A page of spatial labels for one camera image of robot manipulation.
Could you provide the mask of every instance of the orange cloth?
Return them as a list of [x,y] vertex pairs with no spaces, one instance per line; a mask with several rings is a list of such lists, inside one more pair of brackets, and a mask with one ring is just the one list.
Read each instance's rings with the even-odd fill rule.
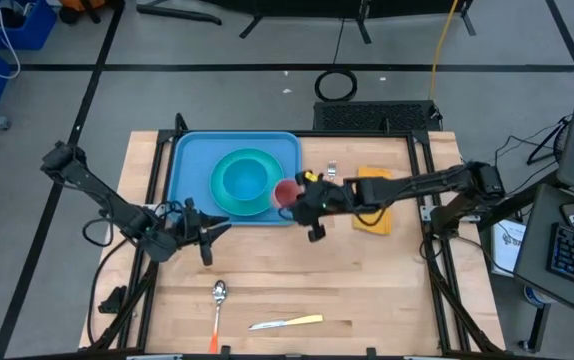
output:
[[[373,168],[369,166],[359,167],[358,177],[384,177],[386,179],[394,178],[391,174],[391,171],[387,169]],[[380,216],[380,211],[381,210],[377,211],[374,214],[360,215],[360,218],[367,223],[373,223],[374,221],[376,221],[376,219],[378,219],[378,216]],[[378,235],[388,235],[391,234],[391,223],[392,223],[391,214],[392,214],[391,208],[385,209],[385,214],[383,215],[382,219],[380,219],[380,221],[374,226],[366,226],[365,224],[361,223],[360,220],[358,220],[358,218],[354,216],[352,219],[352,226],[354,229],[364,230]]]

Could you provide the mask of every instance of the yellow knife handle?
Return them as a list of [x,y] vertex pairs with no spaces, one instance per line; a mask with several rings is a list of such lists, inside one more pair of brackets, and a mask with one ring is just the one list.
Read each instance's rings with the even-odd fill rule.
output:
[[309,316],[303,316],[301,318],[287,320],[287,321],[285,321],[285,325],[311,324],[311,323],[321,322],[321,321],[323,321],[322,315],[309,315]]

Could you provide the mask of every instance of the black mat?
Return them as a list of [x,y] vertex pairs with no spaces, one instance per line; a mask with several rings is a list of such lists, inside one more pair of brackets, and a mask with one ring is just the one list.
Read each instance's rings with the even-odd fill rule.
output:
[[314,105],[314,130],[440,131],[432,118],[432,101],[318,102]]

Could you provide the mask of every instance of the wooden tabletop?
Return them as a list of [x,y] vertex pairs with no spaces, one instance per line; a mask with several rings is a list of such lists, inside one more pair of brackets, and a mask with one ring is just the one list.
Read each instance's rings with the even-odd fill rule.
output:
[[[127,201],[145,200],[156,137],[153,131],[131,134],[118,185]],[[430,133],[430,139],[437,170],[460,163],[453,133]],[[356,176],[361,165],[390,169],[395,178],[411,176],[404,139],[300,140],[303,168],[323,171],[336,160],[338,183]],[[417,152],[424,164],[419,146]],[[443,201],[453,196],[443,194]],[[335,216],[323,218],[327,236],[315,244],[307,240],[304,227],[235,227],[215,243],[211,267],[202,266],[197,247],[177,252],[160,266],[147,352],[207,353],[215,314],[211,290],[222,279],[229,294],[221,308],[219,345],[230,345],[233,353],[364,355],[367,347],[376,347],[379,355],[439,354],[427,265],[418,254],[422,237],[416,207],[413,199],[396,202],[393,230],[387,236],[354,230],[350,216]],[[474,225],[461,224],[460,234],[479,241]],[[111,249],[105,248],[103,256]],[[452,254],[463,305],[489,338],[504,348],[481,251],[452,241]],[[107,262],[98,281],[97,304],[115,286],[128,283],[133,255],[134,248],[125,246]],[[453,312],[446,302],[445,309],[451,347],[457,349]],[[257,322],[312,314],[322,314],[325,321],[248,330]],[[137,310],[131,345],[139,315]],[[94,335],[100,336],[113,318],[94,311]],[[83,331],[81,346],[87,344]]]

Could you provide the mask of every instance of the spoon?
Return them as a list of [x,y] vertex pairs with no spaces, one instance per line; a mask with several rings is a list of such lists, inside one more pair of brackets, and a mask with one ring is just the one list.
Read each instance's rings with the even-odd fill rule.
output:
[[218,318],[220,317],[220,305],[227,298],[227,285],[222,280],[216,281],[214,284],[214,300],[216,300],[216,321],[214,322],[214,332],[211,334],[211,345],[209,352],[212,354],[218,353]]

